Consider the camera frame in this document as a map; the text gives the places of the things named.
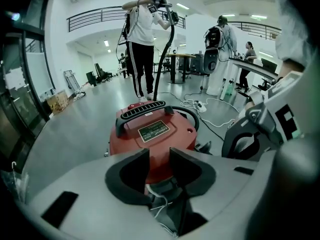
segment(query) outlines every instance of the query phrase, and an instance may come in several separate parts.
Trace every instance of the whiteboard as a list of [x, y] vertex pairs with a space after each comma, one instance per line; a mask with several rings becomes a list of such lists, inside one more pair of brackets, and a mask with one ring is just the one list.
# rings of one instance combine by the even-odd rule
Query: whiteboard
[[53, 86], [50, 80], [45, 54], [43, 52], [27, 52], [26, 59], [36, 94], [41, 96]]

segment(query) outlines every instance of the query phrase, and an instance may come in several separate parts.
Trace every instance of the white t-shirt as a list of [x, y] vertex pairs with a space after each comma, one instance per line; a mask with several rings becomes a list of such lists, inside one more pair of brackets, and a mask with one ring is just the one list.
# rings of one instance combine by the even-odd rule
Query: white t-shirt
[[152, 23], [158, 24], [158, 21], [161, 20], [159, 13], [151, 13], [147, 7], [140, 5], [138, 21], [137, 16], [138, 9], [134, 7], [130, 12], [128, 41], [144, 46], [153, 46], [154, 36], [152, 35]]

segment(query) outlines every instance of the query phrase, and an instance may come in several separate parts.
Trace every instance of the cardboard box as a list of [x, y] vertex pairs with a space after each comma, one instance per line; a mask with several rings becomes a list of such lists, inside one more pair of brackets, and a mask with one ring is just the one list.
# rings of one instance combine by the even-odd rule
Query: cardboard box
[[63, 111], [69, 104], [68, 96], [64, 90], [52, 95], [46, 102], [54, 115]]

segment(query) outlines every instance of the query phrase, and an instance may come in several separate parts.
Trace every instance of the vacuum cleaner handle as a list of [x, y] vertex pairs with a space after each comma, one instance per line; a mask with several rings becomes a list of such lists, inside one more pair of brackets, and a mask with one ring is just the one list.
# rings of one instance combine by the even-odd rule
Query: vacuum cleaner handle
[[162, 100], [155, 101], [151, 103], [147, 103], [141, 106], [137, 106], [133, 109], [124, 112], [120, 117], [118, 117], [115, 121], [115, 133], [119, 138], [125, 131], [125, 124], [130, 122], [133, 119], [141, 117], [147, 113], [152, 111], [164, 109], [165, 113], [168, 115], [174, 115], [175, 112], [170, 105], [166, 105], [166, 103]]

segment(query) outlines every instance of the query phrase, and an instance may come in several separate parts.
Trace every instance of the ceiling light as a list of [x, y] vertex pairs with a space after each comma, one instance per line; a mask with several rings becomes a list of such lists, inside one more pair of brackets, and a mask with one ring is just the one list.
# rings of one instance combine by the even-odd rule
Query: ceiling light
[[258, 18], [258, 19], [267, 19], [267, 16], [260, 16], [260, 15], [251, 15], [252, 18]]
[[267, 53], [264, 53], [264, 52], [262, 52], [262, 51], [259, 51], [259, 53], [261, 53], [261, 54], [263, 54], [263, 55], [266, 55], [266, 56], [269, 56], [269, 57], [273, 58], [273, 56], [272, 56], [272, 55], [267, 54]]
[[189, 10], [188, 7], [184, 6], [184, 5], [181, 4], [181, 3], [177, 3], [176, 5], [177, 5], [177, 6], [180, 6], [180, 7], [183, 8], [183, 9]]

